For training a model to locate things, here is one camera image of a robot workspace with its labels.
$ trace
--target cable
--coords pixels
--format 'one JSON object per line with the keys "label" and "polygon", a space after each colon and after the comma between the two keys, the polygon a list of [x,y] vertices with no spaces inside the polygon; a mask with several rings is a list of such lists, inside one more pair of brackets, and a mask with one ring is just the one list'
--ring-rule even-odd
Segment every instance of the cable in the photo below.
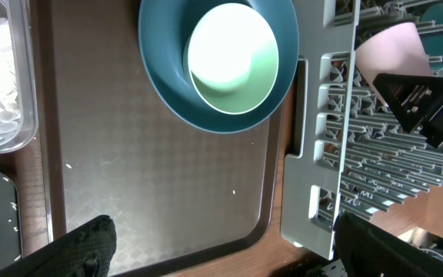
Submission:
{"label": "cable", "polygon": [[431,250],[431,249],[420,249],[420,250],[422,250],[423,252],[434,253],[434,254],[436,254],[437,256],[439,256],[439,257],[441,257],[443,259],[443,255],[441,253],[438,253],[438,252],[434,251],[434,250]]}

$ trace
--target gray dish rack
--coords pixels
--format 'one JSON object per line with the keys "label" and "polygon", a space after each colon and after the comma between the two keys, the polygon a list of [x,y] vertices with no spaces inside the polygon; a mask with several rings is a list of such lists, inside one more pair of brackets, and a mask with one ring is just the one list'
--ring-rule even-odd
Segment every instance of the gray dish rack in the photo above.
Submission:
{"label": "gray dish rack", "polygon": [[[409,12],[437,3],[443,1],[295,1],[301,32],[295,129],[301,139],[285,158],[281,215],[281,235],[295,246],[332,259],[339,212],[371,220],[430,185],[443,186],[443,148],[431,148],[418,132],[402,132],[355,68],[355,43],[395,22],[414,20],[421,34],[442,31],[443,25]],[[359,22],[368,31],[358,37]]]}

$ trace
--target blue plate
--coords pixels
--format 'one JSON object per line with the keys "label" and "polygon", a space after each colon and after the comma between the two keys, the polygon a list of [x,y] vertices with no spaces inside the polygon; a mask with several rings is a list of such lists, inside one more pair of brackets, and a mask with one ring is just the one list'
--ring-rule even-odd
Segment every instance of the blue plate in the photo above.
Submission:
{"label": "blue plate", "polygon": [[[201,17],[218,5],[234,2],[252,7],[265,18],[275,33],[280,61],[271,94],[244,115],[210,108],[189,85],[182,68],[185,43]],[[207,132],[241,132],[263,122],[283,102],[297,68],[298,24],[291,0],[143,0],[138,32],[143,63],[160,98],[178,117]]]}

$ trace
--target clear plastic container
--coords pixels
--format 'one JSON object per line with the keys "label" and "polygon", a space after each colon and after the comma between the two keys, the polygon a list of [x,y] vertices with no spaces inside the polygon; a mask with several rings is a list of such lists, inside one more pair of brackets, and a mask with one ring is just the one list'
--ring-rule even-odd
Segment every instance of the clear plastic container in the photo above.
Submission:
{"label": "clear plastic container", "polygon": [[38,119],[28,1],[0,0],[0,8],[6,10],[12,37],[20,114],[18,119],[0,122],[0,153],[5,153],[18,150],[33,139]]}

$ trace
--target metal tray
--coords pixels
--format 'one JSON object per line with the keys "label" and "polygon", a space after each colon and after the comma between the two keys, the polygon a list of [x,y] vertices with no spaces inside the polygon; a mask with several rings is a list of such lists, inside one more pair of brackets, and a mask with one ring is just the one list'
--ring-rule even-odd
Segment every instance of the metal tray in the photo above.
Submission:
{"label": "metal tray", "polygon": [[236,135],[170,112],[143,68],[139,4],[30,1],[49,237],[110,215],[111,275],[164,275],[254,245],[278,162],[281,110]]}

